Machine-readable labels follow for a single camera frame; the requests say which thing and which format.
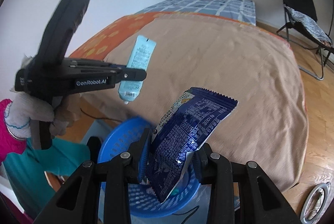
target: electric cord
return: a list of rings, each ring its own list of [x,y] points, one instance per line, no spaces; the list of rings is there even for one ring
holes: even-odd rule
[[[123,121],[119,120],[119,119],[115,119],[115,118],[109,118],[109,117],[94,117],[91,116],[90,114],[87,114],[82,108],[80,108],[81,112],[83,112],[86,116],[94,118],[94,119],[106,119],[106,120],[111,120],[111,121],[115,121],[115,122],[119,122],[122,123]]]
[[[185,214],[190,213],[191,211],[193,211],[191,214],[189,214],[189,215],[188,215],[188,216],[181,222],[181,224],[184,224],[184,223],[186,223],[186,221],[187,221],[187,220],[188,220],[194,213],[197,212],[198,208],[199,208],[199,205],[197,205],[196,207],[190,209],[189,211],[187,211],[187,212],[185,212],[185,213],[182,213],[182,214],[173,214],[173,215],[175,215],[175,216],[181,216],[181,215],[185,215]]]
[[[331,26],[329,26],[329,32],[328,32],[328,36],[330,36],[330,35],[331,35],[331,31],[332,31],[332,25],[333,25],[333,18],[334,18],[334,0],[333,0],[332,21],[331,21]]]

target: folding chair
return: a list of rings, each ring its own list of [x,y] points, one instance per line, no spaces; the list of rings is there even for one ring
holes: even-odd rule
[[[334,48],[332,46],[331,39],[328,37],[329,40],[330,40],[330,42],[328,42],[328,46],[325,45],[324,43],[320,42],[308,31],[310,29],[307,30],[307,28],[305,27],[305,25],[302,22],[296,21],[296,18],[294,18],[294,16],[291,13],[292,11],[293,12],[297,11],[297,13],[300,12],[302,14],[305,14],[305,15],[309,16],[312,20],[315,21],[315,23],[313,23],[313,27],[315,28],[314,25],[317,26],[316,21],[318,20],[318,18],[317,18],[317,14],[316,14],[316,11],[315,11],[313,0],[283,0],[283,5],[284,5],[285,25],[282,26],[276,33],[278,34],[281,30],[283,30],[285,28],[287,36],[285,37],[283,35],[278,34],[279,36],[285,38],[288,42],[291,41],[293,43],[296,43],[297,45],[303,47],[304,49],[317,50],[317,52],[316,52],[317,54],[320,52],[321,71],[322,71],[321,77],[319,77],[317,74],[314,74],[314,73],[308,71],[307,69],[301,67],[300,65],[298,67],[299,67],[300,70],[304,71],[305,73],[309,74],[310,76],[314,77],[315,79],[323,80],[324,79],[324,66],[326,65],[326,63],[328,61],[329,55],[331,53],[334,53]],[[303,46],[302,44],[300,44],[296,41],[291,40],[289,38],[289,32],[288,32],[288,30],[291,29],[291,28],[295,29],[296,31],[301,33],[303,36],[306,36],[312,42],[316,43],[318,45],[318,47],[308,48],[308,47]],[[328,51],[328,55],[325,58],[325,61],[323,61],[322,49],[325,49],[325,50]]]

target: blue checkered bedsheet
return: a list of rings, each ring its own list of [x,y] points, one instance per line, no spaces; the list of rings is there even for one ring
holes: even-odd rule
[[[166,0],[147,7],[147,12],[195,12],[222,16],[256,26],[255,3],[250,0]]]

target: blue snack bag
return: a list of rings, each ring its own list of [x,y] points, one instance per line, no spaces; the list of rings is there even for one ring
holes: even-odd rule
[[[146,176],[160,203],[188,169],[193,153],[237,106],[238,101],[191,87],[173,104],[153,132]]]

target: chair cushion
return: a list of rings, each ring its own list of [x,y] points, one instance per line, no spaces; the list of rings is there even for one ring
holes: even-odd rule
[[[290,21],[292,24],[300,22],[303,24],[304,28],[310,33],[316,40],[324,44],[327,47],[333,47],[332,40],[328,35],[318,26],[318,24],[309,16],[292,9],[285,5],[285,8],[289,11],[291,15]]]

